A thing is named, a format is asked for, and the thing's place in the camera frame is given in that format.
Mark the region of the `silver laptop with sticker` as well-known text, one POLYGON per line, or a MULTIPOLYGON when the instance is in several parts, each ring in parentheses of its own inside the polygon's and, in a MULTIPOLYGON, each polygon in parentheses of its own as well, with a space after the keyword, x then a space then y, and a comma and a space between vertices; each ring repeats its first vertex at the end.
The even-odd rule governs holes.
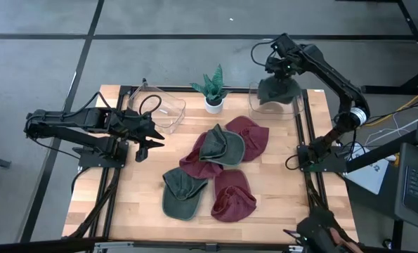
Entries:
POLYGON ((393 162, 395 159, 396 157, 391 155, 355 171, 343 173, 343 176, 346 179, 358 184, 365 190, 378 195, 384 180, 387 166, 389 162, 393 162))

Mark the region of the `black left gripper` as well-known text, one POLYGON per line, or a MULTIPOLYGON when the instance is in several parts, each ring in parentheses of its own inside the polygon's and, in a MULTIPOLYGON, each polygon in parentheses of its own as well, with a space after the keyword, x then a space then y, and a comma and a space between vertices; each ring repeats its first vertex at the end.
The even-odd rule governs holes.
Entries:
POLYGON ((139 144, 136 151, 136 161, 142 162, 148 157, 148 150, 150 148, 159 148, 164 146, 163 143, 158 143, 153 140, 148 140, 147 137, 164 140, 163 135, 155 130, 155 124, 149 115, 139 115, 133 110, 122 110, 119 121, 122 125, 121 139, 130 140, 139 144))

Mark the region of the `white plant pot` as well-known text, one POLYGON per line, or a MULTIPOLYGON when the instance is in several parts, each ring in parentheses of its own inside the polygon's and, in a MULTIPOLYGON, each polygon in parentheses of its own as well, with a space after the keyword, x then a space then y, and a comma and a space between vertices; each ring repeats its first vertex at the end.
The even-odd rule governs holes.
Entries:
POLYGON ((223 98, 217 98, 215 100, 211 100, 209 98, 204 99, 204 107, 205 110, 210 114, 218 114, 223 109, 223 98))

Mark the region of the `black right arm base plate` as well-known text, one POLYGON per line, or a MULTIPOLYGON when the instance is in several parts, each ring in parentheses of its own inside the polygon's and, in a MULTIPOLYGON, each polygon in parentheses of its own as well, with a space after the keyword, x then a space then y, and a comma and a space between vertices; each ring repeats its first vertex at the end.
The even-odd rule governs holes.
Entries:
POLYGON ((308 157, 308 146, 297 147, 297 156, 300 170, 303 172, 347 172, 346 149, 340 146, 332 146, 327 156, 311 162, 308 157))

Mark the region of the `clear plastic bin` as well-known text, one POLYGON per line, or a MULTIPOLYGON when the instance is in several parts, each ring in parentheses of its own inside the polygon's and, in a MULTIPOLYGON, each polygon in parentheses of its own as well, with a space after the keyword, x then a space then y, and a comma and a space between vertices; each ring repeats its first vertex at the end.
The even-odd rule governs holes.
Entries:
POLYGON ((140 114, 151 112, 155 130, 172 134, 185 117, 186 103, 156 86, 144 83, 129 97, 127 106, 140 114))
POLYGON ((249 85, 249 116, 254 120, 291 120, 304 111, 302 94, 297 96, 290 104, 269 102, 259 104, 257 90, 259 83, 249 85))

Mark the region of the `person's hand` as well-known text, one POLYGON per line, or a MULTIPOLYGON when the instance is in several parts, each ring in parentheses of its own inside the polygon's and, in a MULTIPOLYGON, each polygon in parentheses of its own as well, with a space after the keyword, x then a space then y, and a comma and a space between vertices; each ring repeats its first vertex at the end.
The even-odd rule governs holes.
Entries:
POLYGON ((332 240, 334 241, 334 243, 336 245, 341 245, 341 246, 344 246, 344 247, 347 247, 348 246, 348 242, 345 241, 340 236, 339 232, 335 228, 329 228, 329 232, 330 232, 330 235, 332 237, 332 240))

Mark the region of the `black frame rail with brackets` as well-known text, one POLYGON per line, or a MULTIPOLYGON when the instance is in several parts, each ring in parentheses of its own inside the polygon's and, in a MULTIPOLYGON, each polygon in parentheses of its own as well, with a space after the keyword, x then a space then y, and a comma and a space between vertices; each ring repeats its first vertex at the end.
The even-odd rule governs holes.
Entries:
POLYGON ((162 242, 162 241, 109 241, 105 238, 64 238, 36 242, 17 242, 0 244, 0 253, 75 253, 112 248, 164 248, 189 249, 205 252, 221 250, 259 250, 281 251, 284 253, 324 253, 316 252, 307 246, 290 244, 254 244, 254 243, 219 243, 219 242, 162 242))

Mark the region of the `green snake plant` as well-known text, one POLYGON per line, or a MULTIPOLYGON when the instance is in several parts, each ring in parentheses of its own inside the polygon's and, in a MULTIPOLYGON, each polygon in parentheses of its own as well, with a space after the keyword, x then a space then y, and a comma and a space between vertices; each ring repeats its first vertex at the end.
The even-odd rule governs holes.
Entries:
POLYGON ((229 93, 224 89, 222 66, 217 66, 212 78, 203 74, 203 81, 203 85, 197 83, 190 83, 190 85, 194 90, 204 95, 209 105, 219 105, 229 93))

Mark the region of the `maroon cap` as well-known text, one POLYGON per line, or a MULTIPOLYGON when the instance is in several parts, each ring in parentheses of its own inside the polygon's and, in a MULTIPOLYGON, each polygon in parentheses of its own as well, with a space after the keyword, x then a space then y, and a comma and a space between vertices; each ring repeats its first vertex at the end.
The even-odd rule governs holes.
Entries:
POLYGON ((226 129, 239 134, 245 143, 243 162, 251 162, 266 149, 269 139, 269 128, 259 126, 255 121, 238 116, 226 124, 226 129))
POLYGON ((180 168, 189 176, 196 179, 212 179, 223 171, 222 165, 213 162, 200 161, 199 159, 200 148, 202 147, 206 136, 206 132, 200 134, 189 154, 179 161, 180 168))
POLYGON ((237 222, 253 213, 256 198, 252 195, 244 172, 229 169, 214 178, 215 200, 211 215, 218 221, 237 222))

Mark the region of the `black slanted stand bar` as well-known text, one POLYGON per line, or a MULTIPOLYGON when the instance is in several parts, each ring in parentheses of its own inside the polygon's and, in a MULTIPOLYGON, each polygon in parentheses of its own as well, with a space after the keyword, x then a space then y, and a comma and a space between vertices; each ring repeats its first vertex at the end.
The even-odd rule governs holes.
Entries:
POLYGON ((352 159, 346 163, 346 172, 351 173, 352 171, 375 163, 380 159, 384 159, 389 155, 398 153, 403 143, 417 144, 417 130, 413 130, 408 134, 405 134, 384 145, 379 146, 378 148, 375 148, 374 150, 365 153, 364 155, 352 159))

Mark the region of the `black frame rails by left arm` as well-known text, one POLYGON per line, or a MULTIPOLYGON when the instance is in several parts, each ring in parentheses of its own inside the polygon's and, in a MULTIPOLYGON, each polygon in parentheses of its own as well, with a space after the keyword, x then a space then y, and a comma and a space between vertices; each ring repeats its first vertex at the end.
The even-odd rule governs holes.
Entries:
POLYGON ((73 180, 65 238, 109 238, 123 166, 85 167, 73 180))

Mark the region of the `black frame rails by right arm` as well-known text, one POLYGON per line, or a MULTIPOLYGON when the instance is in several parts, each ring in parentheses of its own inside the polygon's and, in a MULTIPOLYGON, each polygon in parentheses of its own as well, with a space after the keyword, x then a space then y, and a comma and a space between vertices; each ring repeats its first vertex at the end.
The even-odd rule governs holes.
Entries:
MULTIPOLYGON (((299 140, 300 140, 300 144, 298 146, 306 145, 300 115, 296 116, 296 127, 298 130, 298 135, 299 135, 299 140)), ((324 179, 323 179, 322 174, 320 172, 317 172, 315 174, 316 182, 313 182, 311 172, 302 171, 302 173, 303 173, 303 177, 304 177, 304 181, 306 185, 309 214, 316 207, 329 209, 328 204, 327 204, 327 195, 325 191, 324 179)))

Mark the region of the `black frame rail behind plant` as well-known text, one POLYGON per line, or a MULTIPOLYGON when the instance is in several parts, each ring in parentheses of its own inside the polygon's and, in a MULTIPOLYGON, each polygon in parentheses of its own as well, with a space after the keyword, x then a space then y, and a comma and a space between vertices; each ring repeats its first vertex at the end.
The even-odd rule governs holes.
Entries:
MULTIPOLYGON (((132 95, 134 91, 138 89, 138 86, 121 86, 119 90, 119 95, 132 95)), ((190 86, 159 86, 159 89, 165 92, 196 92, 190 86)), ((226 91, 231 93, 249 93, 249 88, 244 87, 225 87, 226 91)))

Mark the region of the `black keyboard device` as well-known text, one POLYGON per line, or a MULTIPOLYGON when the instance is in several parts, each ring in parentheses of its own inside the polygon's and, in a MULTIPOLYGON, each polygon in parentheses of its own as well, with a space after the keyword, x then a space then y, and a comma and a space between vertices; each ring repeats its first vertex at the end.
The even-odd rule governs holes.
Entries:
POLYGON ((395 215, 418 227, 418 147, 409 143, 400 148, 395 215))

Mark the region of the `green cap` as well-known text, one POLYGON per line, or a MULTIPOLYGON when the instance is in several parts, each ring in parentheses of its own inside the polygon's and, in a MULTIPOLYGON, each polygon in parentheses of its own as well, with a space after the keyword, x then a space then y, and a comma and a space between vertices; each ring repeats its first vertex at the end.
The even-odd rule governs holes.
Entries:
POLYGON ((162 210, 173 219, 189 221, 196 215, 207 179, 196 179, 180 167, 169 170, 162 176, 164 192, 162 210))
POLYGON ((277 79, 274 76, 262 79, 259 82, 257 97, 259 104, 263 105, 269 102, 281 104, 290 104, 301 94, 301 87, 291 77, 277 79))
POLYGON ((199 160, 223 166, 237 166, 245 154, 245 142, 235 132, 223 130, 219 124, 208 130, 199 152, 199 160))

